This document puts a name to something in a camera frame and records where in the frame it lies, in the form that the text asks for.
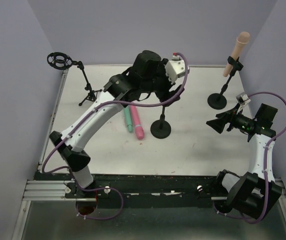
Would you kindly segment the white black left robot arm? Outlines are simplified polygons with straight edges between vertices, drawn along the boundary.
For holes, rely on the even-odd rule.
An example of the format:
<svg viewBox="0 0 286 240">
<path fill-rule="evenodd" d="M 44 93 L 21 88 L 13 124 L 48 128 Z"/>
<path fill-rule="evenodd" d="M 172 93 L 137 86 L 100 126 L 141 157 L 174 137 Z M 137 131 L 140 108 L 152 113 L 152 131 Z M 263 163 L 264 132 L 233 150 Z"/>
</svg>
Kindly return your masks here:
<svg viewBox="0 0 286 240">
<path fill-rule="evenodd" d="M 53 131 L 49 135 L 54 145 L 52 152 L 60 154 L 80 188 L 85 189 L 94 182 L 89 169 L 91 158 L 84 148 L 95 133 L 128 105 L 142 107 L 141 94 L 155 94 L 159 99 L 156 107 L 178 101 L 189 71 L 188 61 L 180 52 L 173 53 L 169 60 L 151 50 L 143 50 L 132 66 L 108 80 L 98 98 L 81 117 L 62 132 Z M 184 82 L 172 90 L 179 78 Z"/>
</svg>

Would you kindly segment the black clip round-base stand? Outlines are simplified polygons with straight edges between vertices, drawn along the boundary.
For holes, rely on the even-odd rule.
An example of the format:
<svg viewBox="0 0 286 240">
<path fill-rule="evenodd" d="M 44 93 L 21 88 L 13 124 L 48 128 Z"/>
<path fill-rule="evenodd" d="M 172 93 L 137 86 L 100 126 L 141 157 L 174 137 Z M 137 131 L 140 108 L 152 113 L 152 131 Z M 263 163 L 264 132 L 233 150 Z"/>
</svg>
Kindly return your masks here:
<svg viewBox="0 0 286 240">
<path fill-rule="evenodd" d="M 150 127 L 151 134 L 157 139 L 167 138 L 172 131 L 171 125 L 165 120 L 166 107 L 162 107 L 162 112 L 158 120 L 154 121 Z"/>
</svg>

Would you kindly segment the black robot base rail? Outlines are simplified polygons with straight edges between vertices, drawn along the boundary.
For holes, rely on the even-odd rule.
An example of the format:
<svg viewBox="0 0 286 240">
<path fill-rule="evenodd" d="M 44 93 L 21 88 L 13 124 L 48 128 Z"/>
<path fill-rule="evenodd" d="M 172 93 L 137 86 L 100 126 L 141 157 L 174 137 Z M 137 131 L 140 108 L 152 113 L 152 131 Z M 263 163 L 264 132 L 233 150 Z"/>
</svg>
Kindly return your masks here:
<svg viewBox="0 0 286 240">
<path fill-rule="evenodd" d="M 98 205 L 100 209 L 119 207 L 210 208 L 213 200 L 224 201 L 227 190 L 216 184 L 215 176 L 94 174 L 94 182 L 80 189 L 68 173 L 36 172 L 42 183 L 62 181 L 66 200 Z"/>
</svg>

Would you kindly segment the black round-base microphone stand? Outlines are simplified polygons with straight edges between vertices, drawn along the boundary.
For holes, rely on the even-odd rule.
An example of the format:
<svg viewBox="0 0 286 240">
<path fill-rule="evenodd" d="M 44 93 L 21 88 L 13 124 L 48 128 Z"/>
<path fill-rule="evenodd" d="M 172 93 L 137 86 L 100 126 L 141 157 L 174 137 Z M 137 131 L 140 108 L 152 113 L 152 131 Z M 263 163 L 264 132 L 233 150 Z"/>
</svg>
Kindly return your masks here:
<svg viewBox="0 0 286 240">
<path fill-rule="evenodd" d="M 222 110 L 226 107 L 227 99 L 224 96 L 224 92 L 227 90 L 232 77 L 236 74 L 237 71 L 241 71 L 244 67 L 242 63 L 239 62 L 239 57 L 234 60 L 231 56 L 229 56 L 227 61 L 232 65 L 232 70 L 229 73 L 228 80 L 222 86 L 220 93 L 212 93 L 207 98 L 208 105 L 215 110 Z"/>
</svg>

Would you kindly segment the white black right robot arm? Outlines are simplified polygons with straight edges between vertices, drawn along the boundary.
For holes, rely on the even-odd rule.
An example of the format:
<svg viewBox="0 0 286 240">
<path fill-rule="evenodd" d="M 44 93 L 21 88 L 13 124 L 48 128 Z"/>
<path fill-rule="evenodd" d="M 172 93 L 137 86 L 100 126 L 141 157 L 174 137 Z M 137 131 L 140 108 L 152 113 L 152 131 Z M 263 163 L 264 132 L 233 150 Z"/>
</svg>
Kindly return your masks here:
<svg viewBox="0 0 286 240">
<path fill-rule="evenodd" d="M 223 214 L 232 210 L 258 219 L 261 214 L 266 215 L 276 204 L 282 194 L 282 188 L 275 182 L 272 169 L 272 155 L 276 131 L 271 128 L 277 108 L 261 104 L 253 119 L 246 117 L 234 108 L 218 113 L 215 119 L 206 124 L 221 134 L 226 128 L 228 132 L 238 129 L 247 134 L 250 146 L 250 160 L 247 172 L 238 176 L 228 170 L 218 173 L 216 183 L 227 191 L 227 198 L 223 203 L 216 203 L 215 207 Z"/>
</svg>

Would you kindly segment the peach microphone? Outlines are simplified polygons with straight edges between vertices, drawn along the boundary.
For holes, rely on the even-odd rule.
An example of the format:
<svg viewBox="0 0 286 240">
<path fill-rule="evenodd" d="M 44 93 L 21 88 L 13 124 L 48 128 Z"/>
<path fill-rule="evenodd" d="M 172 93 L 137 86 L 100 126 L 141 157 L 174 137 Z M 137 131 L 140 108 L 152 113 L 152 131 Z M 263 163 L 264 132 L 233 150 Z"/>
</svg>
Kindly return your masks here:
<svg viewBox="0 0 286 240">
<path fill-rule="evenodd" d="M 235 42 L 233 51 L 230 55 L 230 57 L 232 58 L 232 61 L 229 61 L 227 63 L 227 65 L 225 66 L 225 69 L 223 71 L 224 77 L 227 77 L 230 74 L 230 72 L 232 71 L 233 63 L 238 59 L 238 57 L 241 55 L 244 47 L 249 43 L 250 37 L 251 37 L 251 35 L 249 32 L 243 31 L 236 38 L 236 42 Z"/>
</svg>

